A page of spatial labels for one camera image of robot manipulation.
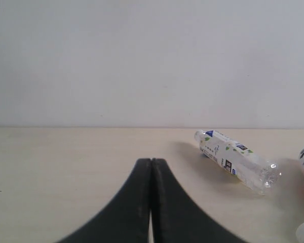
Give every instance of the white table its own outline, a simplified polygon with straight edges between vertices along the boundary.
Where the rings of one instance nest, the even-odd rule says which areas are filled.
[[[304,222],[304,130],[220,131],[278,161],[259,196],[202,156],[195,129],[0,128],[0,242],[54,242],[101,210],[141,157],[165,158],[195,202],[250,243],[296,242]]]

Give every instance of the wall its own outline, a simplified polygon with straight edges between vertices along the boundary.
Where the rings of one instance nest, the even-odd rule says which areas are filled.
[[[304,0],[0,0],[0,126],[304,128]]]

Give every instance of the black rubber pad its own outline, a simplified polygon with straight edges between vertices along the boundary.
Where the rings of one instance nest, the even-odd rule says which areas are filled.
[[[186,194],[164,159],[153,159],[150,206],[155,243],[243,243]]]
[[[60,243],[147,243],[151,160],[139,159],[110,203]]]

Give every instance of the blue label graphic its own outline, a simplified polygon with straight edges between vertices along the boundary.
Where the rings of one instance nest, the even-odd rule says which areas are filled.
[[[208,136],[213,137],[213,131],[207,131],[206,134],[207,134]]]

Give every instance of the table surface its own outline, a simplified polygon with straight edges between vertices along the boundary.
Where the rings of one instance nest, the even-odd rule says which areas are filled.
[[[0,128],[0,242],[70,234],[110,201],[142,157],[165,158],[195,202],[250,243],[296,242],[304,130],[219,131],[277,161],[282,177],[273,196],[257,195],[203,156],[195,129]]]

